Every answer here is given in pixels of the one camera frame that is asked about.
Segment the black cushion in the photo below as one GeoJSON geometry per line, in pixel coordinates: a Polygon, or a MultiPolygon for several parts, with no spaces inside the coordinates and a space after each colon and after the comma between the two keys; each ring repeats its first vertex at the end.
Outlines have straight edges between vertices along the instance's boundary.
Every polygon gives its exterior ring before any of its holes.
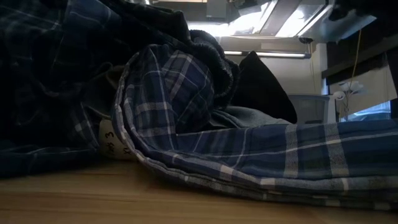
{"type": "Polygon", "coordinates": [[[232,105],[257,109],[291,123],[297,122],[292,102],[274,74],[255,52],[251,52],[239,67],[241,75],[232,105]]]}

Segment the label tag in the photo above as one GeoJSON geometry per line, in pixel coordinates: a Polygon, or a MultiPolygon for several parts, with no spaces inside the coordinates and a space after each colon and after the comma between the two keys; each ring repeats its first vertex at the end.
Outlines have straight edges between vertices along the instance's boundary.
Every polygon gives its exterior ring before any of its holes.
{"type": "Polygon", "coordinates": [[[136,156],[125,146],[114,132],[112,121],[102,119],[99,124],[99,152],[112,159],[132,160],[137,162],[136,156]]]}

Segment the wooden surface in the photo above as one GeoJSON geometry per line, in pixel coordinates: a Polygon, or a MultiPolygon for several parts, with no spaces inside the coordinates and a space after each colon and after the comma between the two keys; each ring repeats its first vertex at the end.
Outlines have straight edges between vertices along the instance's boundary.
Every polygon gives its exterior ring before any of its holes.
{"type": "Polygon", "coordinates": [[[157,180],[139,164],[0,180],[0,223],[398,223],[396,213],[255,202],[157,180]]]}

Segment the plaid fabric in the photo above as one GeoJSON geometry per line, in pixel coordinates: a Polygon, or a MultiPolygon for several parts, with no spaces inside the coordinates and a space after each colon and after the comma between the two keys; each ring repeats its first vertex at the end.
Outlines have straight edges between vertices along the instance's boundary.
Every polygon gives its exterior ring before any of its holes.
{"type": "Polygon", "coordinates": [[[87,107],[87,86],[148,44],[202,58],[216,104],[228,104],[238,66],[214,37],[190,34],[181,12],[117,0],[1,1],[0,177],[93,160],[101,118],[87,107]]]}
{"type": "Polygon", "coordinates": [[[258,200],[398,208],[396,120],[201,131],[211,83],[192,55],[150,45],[126,65],[114,127],[143,164],[179,182],[258,200]]]}

